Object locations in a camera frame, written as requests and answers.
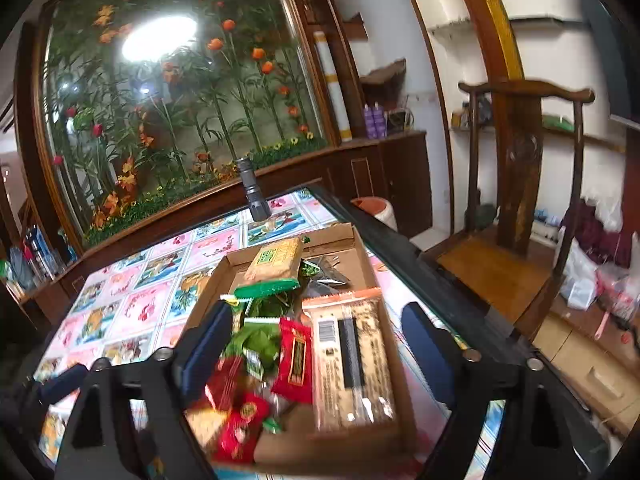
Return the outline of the green pea snack packet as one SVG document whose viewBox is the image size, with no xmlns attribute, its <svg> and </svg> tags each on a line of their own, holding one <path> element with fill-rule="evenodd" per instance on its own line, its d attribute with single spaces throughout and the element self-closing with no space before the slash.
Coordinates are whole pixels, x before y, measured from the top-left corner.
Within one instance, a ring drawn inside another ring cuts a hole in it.
<svg viewBox="0 0 640 480">
<path fill-rule="evenodd" d="M 224 357 L 240 356 L 247 374 L 262 379 L 280 359 L 280 326 L 277 323 L 245 323 L 230 339 Z"/>
</svg>

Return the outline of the grey flashlight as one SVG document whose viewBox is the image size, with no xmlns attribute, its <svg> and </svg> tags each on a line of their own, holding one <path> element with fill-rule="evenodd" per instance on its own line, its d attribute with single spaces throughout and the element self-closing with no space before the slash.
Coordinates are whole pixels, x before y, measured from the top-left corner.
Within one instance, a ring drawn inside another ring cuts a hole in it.
<svg viewBox="0 0 640 480">
<path fill-rule="evenodd" d="M 235 162 L 244 186 L 250 215 L 256 222 L 268 220 L 271 217 L 271 211 L 258 185 L 250 158 L 245 156 L 237 159 Z"/>
</svg>

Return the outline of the orange-edged cracker pack with barcode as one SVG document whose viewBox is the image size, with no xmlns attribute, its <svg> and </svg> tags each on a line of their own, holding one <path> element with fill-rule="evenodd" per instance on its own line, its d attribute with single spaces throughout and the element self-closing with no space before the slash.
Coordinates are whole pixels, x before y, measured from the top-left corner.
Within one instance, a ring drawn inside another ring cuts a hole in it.
<svg viewBox="0 0 640 480">
<path fill-rule="evenodd" d="M 314 349 L 314 418 L 321 432 L 388 424 L 396 418 L 381 289 L 308 298 Z"/>
</svg>

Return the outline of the green Weidan cracker pack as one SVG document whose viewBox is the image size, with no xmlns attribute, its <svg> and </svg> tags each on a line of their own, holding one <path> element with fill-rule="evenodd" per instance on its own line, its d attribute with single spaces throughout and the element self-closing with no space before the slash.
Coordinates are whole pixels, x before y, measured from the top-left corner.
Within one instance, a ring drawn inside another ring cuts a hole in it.
<svg viewBox="0 0 640 480">
<path fill-rule="evenodd" d="M 255 299 L 299 288 L 303 242 L 290 237 L 262 245 L 234 290 L 239 299 Z"/>
</svg>

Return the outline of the red rectangular snack packet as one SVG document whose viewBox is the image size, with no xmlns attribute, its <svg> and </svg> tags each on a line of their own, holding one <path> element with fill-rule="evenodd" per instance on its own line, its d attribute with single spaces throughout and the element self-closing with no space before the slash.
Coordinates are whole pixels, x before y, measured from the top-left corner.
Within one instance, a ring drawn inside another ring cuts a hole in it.
<svg viewBox="0 0 640 480">
<path fill-rule="evenodd" d="M 311 404 L 314 400 L 311 329 L 290 318 L 280 318 L 279 327 L 281 359 L 271 392 L 291 402 Z"/>
</svg>

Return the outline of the wooden chair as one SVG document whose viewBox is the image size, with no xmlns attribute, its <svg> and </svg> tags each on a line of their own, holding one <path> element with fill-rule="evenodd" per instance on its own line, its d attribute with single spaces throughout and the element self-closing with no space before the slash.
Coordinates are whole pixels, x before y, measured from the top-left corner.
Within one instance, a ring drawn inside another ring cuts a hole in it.
<svg viewBox="0 0 640 480">
<path fill-rule="evenodd" d="M 541 266 L 530 254 L 544 154 L 542 102 L 558 99 L 573 107 L 573 169 L 567 210 L 575 212 L 582 197 L 584 175 L 584 108 L 596 95 L 590 88 L 570 90 L 538 79 L 460 82 L 458 87 L 470 98 L 464 226 L 460 232 L 422 252 L 421 257 L 474 292 L 520 334 L 533 340 L 559 295 L 576 231 L 576 223 L 568 222 L 552 266 Z M 491 97 L 493 107 L 506 108 L 506 154 L 498 171 L 498 223 L 484 230 L 477 224 L 483 96 Z"/>
</svg>

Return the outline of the red snack bag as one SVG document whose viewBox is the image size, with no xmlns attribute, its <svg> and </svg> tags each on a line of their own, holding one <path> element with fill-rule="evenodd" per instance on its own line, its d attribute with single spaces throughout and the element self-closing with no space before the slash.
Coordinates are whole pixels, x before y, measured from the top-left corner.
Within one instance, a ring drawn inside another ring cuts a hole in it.
<svg viewBox="0 0 640 480">
<path fill-rule="evenodd" d="M 222 428 L 213 458 L 217 462 L 251 464 L 270 404 L 255 393 L 240 394 Z"/>
</svg>

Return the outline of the purple bottles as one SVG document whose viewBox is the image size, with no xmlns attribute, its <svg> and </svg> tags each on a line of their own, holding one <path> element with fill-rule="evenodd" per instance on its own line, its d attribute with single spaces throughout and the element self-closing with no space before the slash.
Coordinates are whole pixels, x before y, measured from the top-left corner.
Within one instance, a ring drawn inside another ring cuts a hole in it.
<svg viewBox="0 0 640 480">
<path fill-rule="evenodd" d="M 366 125 L 368 139 L 385 139 L 387 136 L 387 122 L 384 108 L 375 102 L 372 106 L 363 107 L 363 119 Z"/>
</svg>

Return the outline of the large silver foil snack bag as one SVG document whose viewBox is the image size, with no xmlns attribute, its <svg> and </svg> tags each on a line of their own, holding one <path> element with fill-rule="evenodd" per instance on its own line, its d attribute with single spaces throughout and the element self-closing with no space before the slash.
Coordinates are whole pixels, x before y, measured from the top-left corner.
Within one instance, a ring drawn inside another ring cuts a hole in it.
<svg viewBox="0 0 640 480">
<path fill-rule="evenodd" d="M 347 292 L 352 287 L 350 279 L 337 269 L 340 258 L 319 256 L 303 259 L 299 267 L 302 298 L 332 296 Z"/>
</svg>

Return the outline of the yellow cracker pack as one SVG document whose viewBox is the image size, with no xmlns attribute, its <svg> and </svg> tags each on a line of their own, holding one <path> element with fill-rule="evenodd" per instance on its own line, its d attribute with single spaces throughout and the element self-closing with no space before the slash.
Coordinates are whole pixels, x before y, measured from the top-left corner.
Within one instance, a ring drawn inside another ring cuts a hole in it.
<svg viewBox="0 0 640 480">
<path fill-rule="evenodd" d="M 227 422 L 230 411 L 217 411 L 210 406 L 200 406 L 190 408 L 184 412 L 184 417 L 188 422 L 194 438 L 204 452 L 209 452 L 216 448 L 217 441 L 224 424 Z"/>
</svg>

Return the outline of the cardboard box tray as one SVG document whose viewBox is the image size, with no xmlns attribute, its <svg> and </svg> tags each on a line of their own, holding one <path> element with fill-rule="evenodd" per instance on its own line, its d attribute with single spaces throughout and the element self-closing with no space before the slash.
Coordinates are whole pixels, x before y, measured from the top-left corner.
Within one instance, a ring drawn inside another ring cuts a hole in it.
<svg viewBox="0 0 640 480">
<path fill-rule="evenodd" d="M 304 256 L 337 257 L 352 282 L 347 292 L 299 305 L 310 318 L 307 366 L 314 400 L 294 406 L 280 434 L 262 431 L 251 462 L 215 451 L 207 459 L 215 467 L 261 474 L 396 474 L 413 462 L 416 423 L 381 289 L 352 224 L 337 223 L 308 237 Z"/>
</svg>

